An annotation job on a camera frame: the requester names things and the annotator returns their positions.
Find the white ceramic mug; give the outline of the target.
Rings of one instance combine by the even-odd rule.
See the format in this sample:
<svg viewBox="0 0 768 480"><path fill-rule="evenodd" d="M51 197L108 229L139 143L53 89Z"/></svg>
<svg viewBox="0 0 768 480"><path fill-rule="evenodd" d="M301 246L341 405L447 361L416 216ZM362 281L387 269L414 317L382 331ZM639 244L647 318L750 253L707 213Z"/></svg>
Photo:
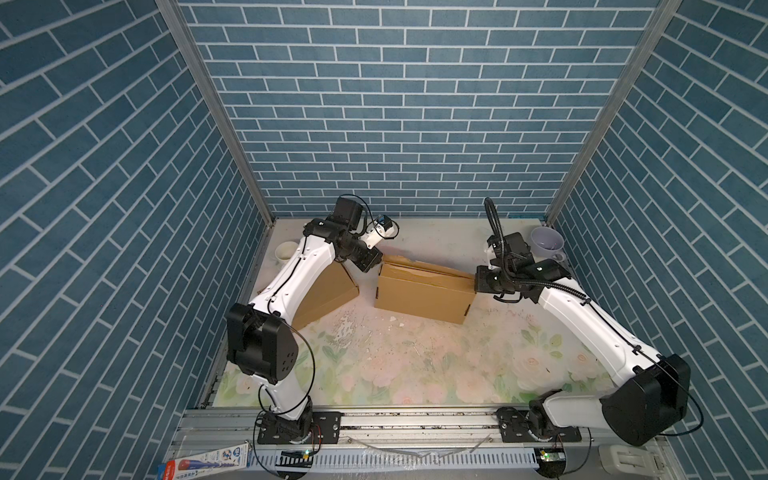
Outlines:
<svg viewBox="0 0 768 480"><path fill-rule="evenodd" d="M299 244L295 241L285 241L280 243L274 250L275 259L279 264L286 264L295 254Z"/></svg>

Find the brown cardboard box sheet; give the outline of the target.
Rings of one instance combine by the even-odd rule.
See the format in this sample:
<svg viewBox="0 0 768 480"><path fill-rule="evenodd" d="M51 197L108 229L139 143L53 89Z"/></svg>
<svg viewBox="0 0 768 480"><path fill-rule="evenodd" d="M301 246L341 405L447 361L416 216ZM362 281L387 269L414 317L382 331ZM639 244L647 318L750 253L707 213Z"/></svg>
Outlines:
<svg viewBox="0 0 768 480"><path fill-rule="evenodd" d="M473 274L410 260L383 257L374 306L378 309L463 324L476 297Z"/></svg>
<svg viewBox="0 0 768 480"><path fill-rule="evenodd" d="M338 262L328 266L304 296L292 320L302 330L359 296L359 286Z"/></svg>

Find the aluminium left corner post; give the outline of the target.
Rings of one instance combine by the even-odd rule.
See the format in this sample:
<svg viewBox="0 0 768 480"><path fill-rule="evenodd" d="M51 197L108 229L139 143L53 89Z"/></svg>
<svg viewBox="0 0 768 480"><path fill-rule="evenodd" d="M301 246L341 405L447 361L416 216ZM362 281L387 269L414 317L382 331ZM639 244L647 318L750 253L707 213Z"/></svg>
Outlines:
<svg viewBox="0 0 768 480"><path fill-rule="evenodd" d="M216 127L221 134L235 166L244 179L255 205L268 228L274 224L274 215L258 185L246 153L237 137L216 86L196 45L192 32L177 1L157 0L159 12L176 43L189 72L205 101Z"/></svg>

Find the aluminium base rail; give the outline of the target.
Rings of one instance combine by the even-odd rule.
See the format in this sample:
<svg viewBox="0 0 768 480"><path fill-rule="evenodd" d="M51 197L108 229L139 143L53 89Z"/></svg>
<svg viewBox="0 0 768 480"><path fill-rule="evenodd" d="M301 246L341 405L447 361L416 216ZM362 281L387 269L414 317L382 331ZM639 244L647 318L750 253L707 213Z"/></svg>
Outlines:
<svg viewBox="0 0 768 480"><path fill-rule="evenodd" d="M258 448L319 446L381 449L461 449L479 444L482 448L503 447L504 439L515 436L519 446L538 446L528 428L515 419L511 427L501 425L497 411L501 404L421 406L421 407L328 407L315 409L321 439L310 436L303 441L283 440L271 427ZM255 408L190 409L182 414L166 460L203 453L223 447L259 440L261 428L255 424L260 411Z"/></svg>

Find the lavender ceramic mug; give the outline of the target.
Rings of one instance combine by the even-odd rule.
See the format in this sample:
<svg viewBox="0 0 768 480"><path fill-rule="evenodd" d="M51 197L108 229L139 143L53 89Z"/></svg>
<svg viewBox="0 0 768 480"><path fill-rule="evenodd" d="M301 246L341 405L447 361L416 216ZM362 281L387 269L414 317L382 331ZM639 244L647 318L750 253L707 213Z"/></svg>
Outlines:
<svg viewBox="0 0 768 480"><path fill-rule="evenodd" d="M567 259L564 237L555 229L546 226L534 228L530 233L529 246L534 256L563 262Z"/></svg>

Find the white red blue carton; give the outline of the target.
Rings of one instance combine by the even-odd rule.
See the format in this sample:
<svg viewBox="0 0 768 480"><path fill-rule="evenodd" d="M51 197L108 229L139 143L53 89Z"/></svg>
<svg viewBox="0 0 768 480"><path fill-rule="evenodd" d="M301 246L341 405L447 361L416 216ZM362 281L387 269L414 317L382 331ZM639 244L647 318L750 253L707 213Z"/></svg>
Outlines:
<svg viewBox="0 0 768 480"><path fill-rule="evenodd" d="M250 445L211 450L167 461L158 469L158 480L200 479L212 475L244 470L249 465Z"/></svg>

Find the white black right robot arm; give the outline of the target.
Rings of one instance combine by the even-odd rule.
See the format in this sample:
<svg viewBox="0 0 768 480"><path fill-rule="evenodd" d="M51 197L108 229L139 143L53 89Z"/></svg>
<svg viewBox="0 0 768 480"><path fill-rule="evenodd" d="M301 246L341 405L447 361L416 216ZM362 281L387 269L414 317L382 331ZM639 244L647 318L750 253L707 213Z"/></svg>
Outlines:
<svg viewBox="0 0 768 480"><path fill-rule="evenodd" d="M678 355L664 356L621 326L558 261L535 261L519 233L492 234L475 290L501 303L529 300L560 320L607 371L613 388L596 394L551 390L530 401L531 433L549 440L562 429L612 431L640 447L682 421L694 400L691 371Z"/></svg>

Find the brown cardboard box top sheet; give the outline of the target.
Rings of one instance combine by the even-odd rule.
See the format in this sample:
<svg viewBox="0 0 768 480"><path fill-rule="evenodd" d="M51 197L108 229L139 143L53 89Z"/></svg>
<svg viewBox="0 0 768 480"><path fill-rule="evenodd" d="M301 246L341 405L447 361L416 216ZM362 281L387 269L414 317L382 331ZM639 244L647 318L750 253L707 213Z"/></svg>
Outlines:
<svg viewBox="0 0 768 480"><path fill-rule="evenodd" d="M302 330L359 296L359 286L338 262L328 266L304 296L292 320Z"/></svg>

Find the aluminium right corner post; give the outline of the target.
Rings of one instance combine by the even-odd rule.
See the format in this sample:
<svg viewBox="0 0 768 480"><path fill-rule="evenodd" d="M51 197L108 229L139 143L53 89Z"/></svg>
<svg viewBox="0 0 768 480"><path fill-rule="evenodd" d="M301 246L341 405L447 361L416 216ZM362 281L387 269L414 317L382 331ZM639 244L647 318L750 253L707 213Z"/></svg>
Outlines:
<svg viewBox="0 0 768 480"><path fill-rule="evenodd" d="M581 150L564 176L563 182L544 216L546 224L554 224L574 191L581 176L589 166L598 146L604 139L611 123L616 118L632 87L639 78L643 67L649 60L663 33L678 11L681 0L661 0L651 14L638 44L629 55L618 79L616 80L605 105L595 119L591 131L586 135Z"/></svg>

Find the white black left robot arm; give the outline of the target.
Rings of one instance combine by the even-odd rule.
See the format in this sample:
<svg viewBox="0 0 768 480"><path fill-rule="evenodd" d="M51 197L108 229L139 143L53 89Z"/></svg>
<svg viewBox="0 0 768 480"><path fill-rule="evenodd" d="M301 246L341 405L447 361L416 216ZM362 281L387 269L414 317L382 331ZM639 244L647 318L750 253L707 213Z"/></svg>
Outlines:
<svg viewBox="0 0 768 480"><path fill-rule="evenodd" d="M306 294L334 263L349 261L368 272L382 259L377 245L399 232L397 221L375 216L361 197L343 194L327 217L304 225L298 246L276 278L248 303L230 308L227 360L256 379L272 401L271 414L297 422L311 411L310 390L293 373L299 354L293 320Z"/></svg>

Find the white plastic device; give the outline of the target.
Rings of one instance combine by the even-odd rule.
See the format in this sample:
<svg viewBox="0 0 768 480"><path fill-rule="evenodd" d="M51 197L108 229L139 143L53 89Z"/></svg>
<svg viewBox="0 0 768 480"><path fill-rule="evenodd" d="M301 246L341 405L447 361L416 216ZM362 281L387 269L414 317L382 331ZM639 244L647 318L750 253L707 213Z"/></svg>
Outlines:
<svg viewBox="0 0 768 480"><path fill-rule="evenodd" d="M655 456L647 450L626 445L601 445L598 451L601 466L609 474L659 476Z"/></svg>

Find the aluminium corner post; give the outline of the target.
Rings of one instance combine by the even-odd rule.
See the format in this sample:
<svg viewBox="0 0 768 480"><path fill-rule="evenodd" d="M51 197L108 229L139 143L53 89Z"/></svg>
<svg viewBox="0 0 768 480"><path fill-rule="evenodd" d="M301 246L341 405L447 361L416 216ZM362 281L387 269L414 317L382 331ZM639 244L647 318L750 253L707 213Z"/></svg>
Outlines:
<svg viewBox="0 0 768 480"><path fill-rule="evenodd" d="M255 205L268 228L274 224L274 215L258 185L246 153L237 137L216 86L196 45L192 32L177 1L157 0L159 12L176 43L189 72L205 101L216 127L221 134L235 166L244 179Z"/></svg>
<svg viewBox="0 0 768 480"><path fill-rule="evenodd" d="M563 182L544 216L546 224L554 224L574 191L581 176L589 166L598 146L604 139L611 123L616 118L632 87L639 78L643 67L649 60L663 33L678 11L681 0L661 0L651 14L638 44L629 55L618 79L616 80L605 105L595 119L591 131L586 135L581 150L564 176Z"/></svg>

